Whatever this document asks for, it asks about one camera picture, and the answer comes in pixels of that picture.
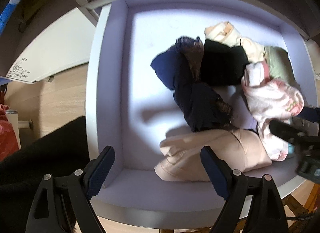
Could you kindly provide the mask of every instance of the black clamp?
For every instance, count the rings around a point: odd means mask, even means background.
[[[106,146],[97,159],[69,176],[46,174],[29,212],[26,233],[72,233],[77,220],[82,232],[105,233],[91,204],[115,160],[115,151]]]
[[[252,202],[243,233],[288,232],[283,204],[270,175],[254,178],[231,170],[209,146],[202,148],[200,157],[217,194],[226,200],[210,233],[233,233],[249,195]]]

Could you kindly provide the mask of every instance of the black cloth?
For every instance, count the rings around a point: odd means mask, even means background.
[[[88,162],[85,117],[5,158],[0,162],[0,232],[25,232],[33,198],[45,174],[67,176],[84,169]]]
[[[195,83],[185,56],[180,54],[178,58],[173,98],[191,130],[198,132],[229,124],[231,107],[223,109],[223,106],[229,105],[207,84]]]
[[[247,64],[249,61],[242,46],[229,47],[205,40],[200,78],[210,86],[239,85]]]
[[[320,122],[320,108],[310,108],[304,106],[298,117],[308,120],[310,122]]]

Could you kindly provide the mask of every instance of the drawer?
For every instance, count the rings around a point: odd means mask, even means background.
[[[116,152],[105,187],[91,201],[98,216],[150,228],[213,225],[224,201],[211,183],[167,182],[154,172],[164,158],[159,143],[168,131],[187,124],[150,63],[182,35],[204,41],[204,28],[220,21],[230,21],[261,44],[285,49],[306,101],[317,105],[303,38],[260,8],[238,0],[117,0],[105,5],[93,39],[86,91],[90,158],[106,145]],[[248,175],[270,174],[284,197],[304,181],[295,175],[295,166],[292,158]]]

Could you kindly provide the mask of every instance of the beige garment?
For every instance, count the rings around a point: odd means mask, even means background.
[[[156,174],[166,181],[209,181],[200,160],[200,151],[206,145],[231,169],[246,172],[272,163],[254,132],[214,129],[163,140],[160,150],[166,158],[156,165]]]
[[[249,62],[257,63],[264,61],[264,45],[254,42],[250,38],[242,37],[228,21],[205,28],[204,34],[206,39],[220,42],[229,47],[241,45]]]

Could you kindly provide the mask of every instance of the metal bolt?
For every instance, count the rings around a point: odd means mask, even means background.
[[[297,136],[300,136],[300,137],[303,137],[303,136],[305,136],[306,135],[306,133],[304,133],[304,132],[298,132],[297,133]]]
[[[50,178],[51,178],[51,174],[49,173],[43,176],[44,180],[49,180]]]
[[[76,176],[79,176],[79,175],[81,175],[81,174],[83,174],[83,170],[78,169],[78,170],[75,171],[75,175],[76,175]]]
[[[240,176],[241,172],[239,170],[233,170],[232,173],[236,176]]]
[[[264,179],[267,180],[267,181],[270,181],[270,180],[272,180],[272,177],[269,174],[266,174],[264,176]]]

